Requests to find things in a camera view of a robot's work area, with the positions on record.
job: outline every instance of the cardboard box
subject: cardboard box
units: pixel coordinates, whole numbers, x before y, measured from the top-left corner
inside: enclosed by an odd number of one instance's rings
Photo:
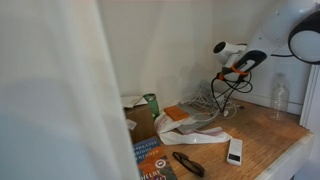
[[[148,139],[157,134],[149,105],[139,105],[131,109],[125,108],[124,111],[127,119],[137,123],[133,130],[129,129],[133,143]]]

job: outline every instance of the black cable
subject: black cable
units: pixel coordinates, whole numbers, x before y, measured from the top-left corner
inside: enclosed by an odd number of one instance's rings
[[[248,44],[247,44],[247,43],[239,43],[239,44],[236,44],[236,45],[239,45],[239,46],[247,46]]]
[[[270,56],[274,56],[274,57],[293,57],[294,55],[292,55],[292,54],[290,54],[290,55],[271,54]]]
[[[252,77],[252,75],[251,75],[251,72],[250,72],[250,76],[249,76],[249,80],[248,80],[248,81],[242,80],[242,81],[234,82],[234,81],[224,80],[224,82],[229,86],[229,88],[228,88],[226,91],[224,91],[223,93],[221,93],[218,97],[216,97],[215,94],[214,94],[214,86],[213,86],[213,84],[214,84],[214,82],[217,80],[217,78],[214,78],[214,79],[211,81],[212,96],[213,96],[213,99],[215,100],[215,102],[217,103],[217,106],[218,106],[220,112],[224,112],[225,107],[226,107],[226,105],[227,105],[227,102],[228,102],[231,94],[232,94],[234,91],[238,91],[238,92],[240,92],[240,93],[249,93],[249,92],[252,91],[253,86],[252,86],[252,84],[250,83],[251,77]],[[238,87],[241,83],[246,83],[246,84],[243,85],[242,87]],[[250,89],[249,89],[249,90],[247,90],[247,91],[240,91],[240,89],[246,87],[247,85],[250,85]],[[224,95],[225,93],[227,93],[230,89],[231,89],[231,92],[228,94],[228,96],[227,96],[227,98],[226,98],[226,101],[225,101],[223,107],[221,108],[221,106],[220,106],[217,98],[219,98],[220,96],[222,96],[222,95]]]

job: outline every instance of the white remote control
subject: white remote control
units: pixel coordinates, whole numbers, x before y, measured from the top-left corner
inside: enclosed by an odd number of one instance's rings
[[[230,139],[227,162],[236,166],[241,166],[242,160],[242,140]]]

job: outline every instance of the orange item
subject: orange item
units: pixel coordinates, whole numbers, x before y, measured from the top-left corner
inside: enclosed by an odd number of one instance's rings
[[[242,76],[246,76],[246,75],[249,74],[249,73],[247,73],[247,72],[239,71],[238,69],[236,69],[236,68],[234,67],[234,64],[235,64],[235,63],[233,63],[232,66],[231,66],[231,69],[232,69],[233,72],[236,72],[236,73],[238,73],[238,74],[240,74],[240,75],[242,75]]]
[[[189,117],[189,114],[183,111],[177,105],[164,108],[164,112],[166,112],[174,121],[179,121]]]

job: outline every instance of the wooden shelf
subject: wooden shelf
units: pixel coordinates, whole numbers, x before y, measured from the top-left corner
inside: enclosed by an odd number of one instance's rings
[[[262,177],[261,175],[266,173],[267,170],[272,169],[272,165],[278,162],[304,137],[311,135],[311,139],[309,138],[307,143],[308,146],[311,146],[313,136],[309,130],[298,124],[299,116],[286,114],[283,122],[276,122],[271,120],[272,109],[270,108],[242,101],[239,101],[238,104],[245,108],[238,109],[236,116],[231,119],[217,119],[203,129],[220,126],[234,138],[242,139],[242,165],[238,167],[226,162],[229,142],[200,145],[163,145],[179,180],[198,177],[186,170],[173,158],[173,151],[182,152],[188,155],[191,160],[201,164],[206,169],[205,179],[255,179],[259,175]],[[291,171],[294,171],[293,174],[287,173],[286,176],[292,176],[296,173],[297,168],[300,168],[308,158],[308,152],[302,153],[302,156],[306,157],[300,157],[301,162],[292,167],[295,169],[291,168]],[[264,174],[263,177],[272,177],[272,175],[272,173],[268,176]]]

